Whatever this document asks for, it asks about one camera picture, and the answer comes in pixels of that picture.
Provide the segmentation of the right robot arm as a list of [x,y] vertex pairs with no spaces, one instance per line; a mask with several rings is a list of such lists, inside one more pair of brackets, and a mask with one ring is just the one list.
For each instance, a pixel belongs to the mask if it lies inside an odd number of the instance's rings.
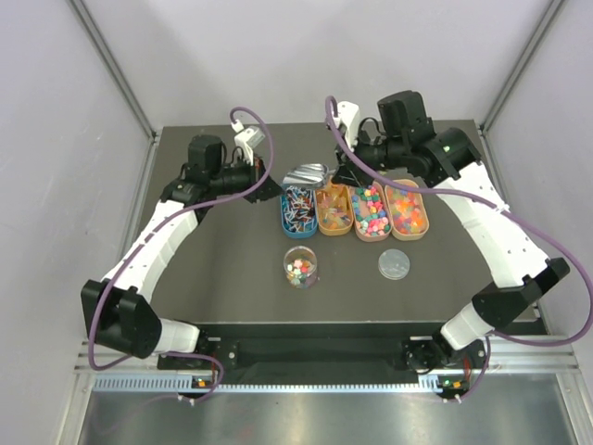
[[570,272],[564,258],[551,258],[515,221],[488,175],[469,136],[459,128],[437,132],[422,95],[411,90],[378,104],[382,127],[371,139],[362,131],[358,105],[325,100],[325,121],[333,132],[338,157],[337,181],[358,185],[404,169],[420,178],[419,193],[438,196],[457,217],[480,251],[492,281],[433,335],[432,353],[446,367],[456,365],[466,347],[511,324]]

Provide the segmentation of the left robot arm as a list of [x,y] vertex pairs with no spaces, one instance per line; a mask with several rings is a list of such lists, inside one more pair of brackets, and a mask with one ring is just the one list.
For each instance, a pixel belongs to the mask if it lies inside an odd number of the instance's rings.
[[267,131],[250,126],[236,133],[240,155],[227,159],[226,145],[216,135],[198,134],[187,148],[187,160],[162,190],[145,228],[120,262],[100,280],[88,280],[81,291],[91,367],[96,346],[145,359],[175,352],[190,367],[204,365],[210,354],[197,326],[159,317],[151,306],[161,275],[183,241],[208,211],[243,198],[258,202],[277,197],[281,187],[266,170],[255,148]]

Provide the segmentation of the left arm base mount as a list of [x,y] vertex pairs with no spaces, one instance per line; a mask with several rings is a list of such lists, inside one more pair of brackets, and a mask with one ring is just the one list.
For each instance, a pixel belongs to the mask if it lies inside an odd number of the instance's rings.
[[165,371],[218,371],[221,367],[211,359],[218,360],[219,339],[211,341],[200,337],[192,352],[168,352],[158,356],[158,370]]

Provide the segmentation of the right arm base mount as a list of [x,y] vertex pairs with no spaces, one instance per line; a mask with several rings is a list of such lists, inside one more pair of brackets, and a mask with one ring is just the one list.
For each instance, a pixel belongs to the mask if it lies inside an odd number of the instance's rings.
[[480,339],[462,350],[448,350],[431,337],[410,337],[402,344],[403,362],[416,374],[433,371],[468,371],[481,368],[486,362],[486,347]]

